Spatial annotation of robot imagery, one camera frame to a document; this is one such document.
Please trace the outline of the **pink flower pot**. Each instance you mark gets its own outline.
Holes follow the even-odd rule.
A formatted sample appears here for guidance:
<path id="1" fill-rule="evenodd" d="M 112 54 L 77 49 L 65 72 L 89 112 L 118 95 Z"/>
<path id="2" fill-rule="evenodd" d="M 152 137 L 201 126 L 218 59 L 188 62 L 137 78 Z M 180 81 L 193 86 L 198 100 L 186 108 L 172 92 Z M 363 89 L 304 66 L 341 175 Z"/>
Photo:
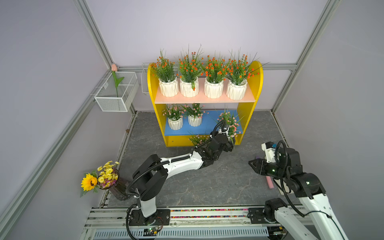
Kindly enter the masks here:
<path id="1" fill-rule="evenodd" d="M 168 120 L 168 124 L 171 130 L 177 131 L 183 127 L 184 124 L 184 108 L 177 104 L 166 105 L 166 108 L 162 111 L 163 116 Z"/>
<path id="2" fill-rule="evenodd" d="M 198 146 L 210 139 L 209 135 L 193 135 L 189 138 L 193 146 Z"/>
<path id="3" fill-rule="evenodd" d="M 220 113 L 217 118 L 217 123 L 219 124 L 218 128 L 224 123 L 230 126 L 228 137 L 236 138 L 237 135 L 242 133 L 242 128 L 238 116 L 234 115 L 230 111 L 224 111 L 223 113 Z"/>

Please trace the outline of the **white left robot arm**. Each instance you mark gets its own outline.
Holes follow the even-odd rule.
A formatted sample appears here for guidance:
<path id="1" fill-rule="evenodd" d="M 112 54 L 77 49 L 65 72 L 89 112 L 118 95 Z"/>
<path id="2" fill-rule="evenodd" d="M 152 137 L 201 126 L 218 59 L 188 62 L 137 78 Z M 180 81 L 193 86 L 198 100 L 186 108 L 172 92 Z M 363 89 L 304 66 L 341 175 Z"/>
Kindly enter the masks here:
<path id="1" fill-rule="evenodd" d="M 223 151 L 233 150 L 236 141 L 230 136 L 229 130 L 229 124 L 222 120 L 215 125 L 209 139 L 195 146 L 190 153 L 171 158 L 160 158 L 153 154 L 133 173 L 133 180 L 126 187 L 126 194 L 135 196 L 139 215 L 147 224 L 158 216 L 156 196 L 167 179 L 208 167 L 219 159 Z"/>

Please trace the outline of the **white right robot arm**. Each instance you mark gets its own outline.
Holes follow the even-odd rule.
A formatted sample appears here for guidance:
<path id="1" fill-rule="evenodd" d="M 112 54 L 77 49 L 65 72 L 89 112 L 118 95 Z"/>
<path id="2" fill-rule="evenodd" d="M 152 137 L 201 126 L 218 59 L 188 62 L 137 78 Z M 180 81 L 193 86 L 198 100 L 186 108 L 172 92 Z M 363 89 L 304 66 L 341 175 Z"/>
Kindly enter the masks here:
<path id="1" fill-rule="evenodd" d="M 299 152 L 288 148 L 284 141 L 264 143 L 262 150 L 266 157 L 249 161 L 249 165 L 257 174 L 280 181 L 286 198 L 265 202 L 262 215 L 266 222 L 279 223 L 295 240 L 314 240 L 315 235 L 298 220 L 309 216 L 321 240 L 348 239 L 321 181 L 303 171 Z"/>

